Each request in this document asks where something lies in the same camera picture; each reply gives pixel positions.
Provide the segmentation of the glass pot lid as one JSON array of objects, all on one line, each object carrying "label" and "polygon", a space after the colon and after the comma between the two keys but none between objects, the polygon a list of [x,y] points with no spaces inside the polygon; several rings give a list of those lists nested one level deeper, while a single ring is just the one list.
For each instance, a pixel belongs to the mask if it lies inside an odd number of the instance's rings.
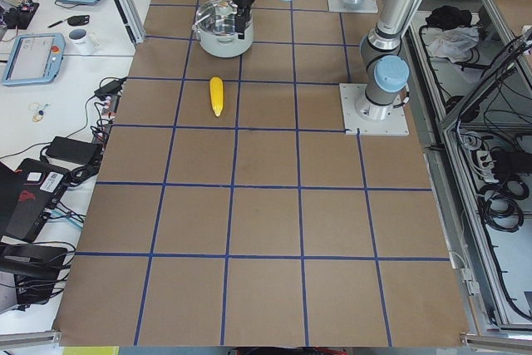
[{"label": "glass pot lid", "polygon": [[195,14],[195,30],[216,36],[234,35],[237,6],[232,0],[209,0]]}]

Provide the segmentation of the yellow corn cob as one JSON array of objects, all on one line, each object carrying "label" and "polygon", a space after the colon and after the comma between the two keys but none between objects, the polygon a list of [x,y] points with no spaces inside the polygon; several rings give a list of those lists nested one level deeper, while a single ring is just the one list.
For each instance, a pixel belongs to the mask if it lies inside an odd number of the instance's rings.
[{"label": "yellow corn cob", "polygon": [[220,117],[224,109],[224,83],[218,76],[209,80],[209,97],[214,115]]}]

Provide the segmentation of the pale green cooking pot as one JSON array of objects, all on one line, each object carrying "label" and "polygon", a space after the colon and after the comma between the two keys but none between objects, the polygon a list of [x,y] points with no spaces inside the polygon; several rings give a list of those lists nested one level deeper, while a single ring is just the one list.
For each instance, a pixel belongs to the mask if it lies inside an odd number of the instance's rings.
[{"label": "pale green cooking pot", "polygon": [[195,30],[195,24],[193,25],[193,31],[202,48],[216,57],[237,57],[246,52],[254,41],[253,19],[250,27],[245,30],[244,40],[239,40],[237,33],[234,35],[216,36],[211,33],[197,32]]}]

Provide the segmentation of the black power adapter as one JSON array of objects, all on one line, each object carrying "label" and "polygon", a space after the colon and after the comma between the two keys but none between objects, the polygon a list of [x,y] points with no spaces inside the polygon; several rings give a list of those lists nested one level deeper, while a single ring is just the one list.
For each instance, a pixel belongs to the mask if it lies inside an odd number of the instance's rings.
[{"label": "black power adapter", "polygon": [[116,95],[122,90],[122,86],[127,78],[113,79],[94,91],[94,96],[100,100],[105,100],[108,96]]}]

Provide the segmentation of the white mug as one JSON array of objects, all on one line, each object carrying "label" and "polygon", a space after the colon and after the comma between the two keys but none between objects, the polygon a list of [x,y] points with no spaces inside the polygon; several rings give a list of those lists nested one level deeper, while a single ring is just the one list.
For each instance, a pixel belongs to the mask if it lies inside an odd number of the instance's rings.
[{"label": "white mug", "polygon": [[100,47],[100,43],[94,32],[89,32],[86,29],[77,28],[71,30],[68,35],[74,47],[83,56],[90,56],[96,52]]}]

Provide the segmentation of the black cloth bundle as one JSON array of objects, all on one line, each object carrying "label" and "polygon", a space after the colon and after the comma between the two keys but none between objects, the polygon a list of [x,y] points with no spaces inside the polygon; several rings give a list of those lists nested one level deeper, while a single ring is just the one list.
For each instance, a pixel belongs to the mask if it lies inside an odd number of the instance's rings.
[{"label": "black cloth bundle", "polygon": [[472,14],[469,10],[444,5],[436,8],[426,18],[429,27],[439,27],[442,30],[451,30],[457,27],[470,27]]}]

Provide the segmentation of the white crumpled cloth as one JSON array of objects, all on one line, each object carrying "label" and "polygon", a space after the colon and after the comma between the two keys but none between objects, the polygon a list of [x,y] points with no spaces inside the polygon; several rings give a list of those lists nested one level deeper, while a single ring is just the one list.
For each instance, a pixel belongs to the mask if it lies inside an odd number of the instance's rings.
[{"label": "white crumpled cloth", "polygon": [[430,57],[447,58],[451,62],[464,62],[479,42],[479,31],[476,27],[457,27],[441,32],[428,45]]}]

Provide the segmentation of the lower blue teach pendant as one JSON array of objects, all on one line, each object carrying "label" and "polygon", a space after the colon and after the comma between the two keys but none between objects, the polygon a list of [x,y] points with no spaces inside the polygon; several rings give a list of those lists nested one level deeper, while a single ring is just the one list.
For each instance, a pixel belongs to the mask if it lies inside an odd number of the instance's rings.
[{"label": "lower blue teach pendant", "polygon": [[60,70],[65,46],[61,33],[17,36],[1,83],[27,86],[52,82]]}]

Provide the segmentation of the black power brick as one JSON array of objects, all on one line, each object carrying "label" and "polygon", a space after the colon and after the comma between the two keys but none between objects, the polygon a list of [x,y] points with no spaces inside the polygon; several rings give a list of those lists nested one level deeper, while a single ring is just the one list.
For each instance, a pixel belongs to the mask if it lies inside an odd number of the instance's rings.
[{"label": "black power brick", "polygon": [[102,144],[56,136],[47,147],[45,154],[56,160],[78,165],[92,165],[101,158],[102,148]]}]

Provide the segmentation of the black laptop computer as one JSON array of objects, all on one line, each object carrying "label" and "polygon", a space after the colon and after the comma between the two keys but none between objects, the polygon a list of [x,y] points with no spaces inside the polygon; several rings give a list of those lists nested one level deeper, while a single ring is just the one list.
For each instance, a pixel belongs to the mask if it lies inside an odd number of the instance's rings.
[{"label": "black laptop computer", "polygon": [[34,241],[67,189],[70,171],[26,158],[16,170],[1,165],[1,235]]}]

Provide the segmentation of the white power strip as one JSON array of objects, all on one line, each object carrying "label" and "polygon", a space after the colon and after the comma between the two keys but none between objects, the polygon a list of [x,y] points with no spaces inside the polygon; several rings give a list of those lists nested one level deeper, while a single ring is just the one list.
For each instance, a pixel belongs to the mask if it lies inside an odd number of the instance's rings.
[{"label": "white power strip", "polygon": [[477,150],[475,156],[484,182],[497,183],[498,180],[495,178],[494,174],[495,162],[492,159],[490,152],[488,150]]}]

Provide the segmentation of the black docking device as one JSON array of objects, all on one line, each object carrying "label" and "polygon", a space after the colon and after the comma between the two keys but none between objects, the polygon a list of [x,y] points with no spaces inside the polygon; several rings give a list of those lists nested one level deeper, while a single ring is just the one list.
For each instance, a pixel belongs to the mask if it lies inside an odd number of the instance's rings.
[{"label": "black docking device", "polygon": [[1,244],[1,311],[43,305],[64,290],[71,244]]}]

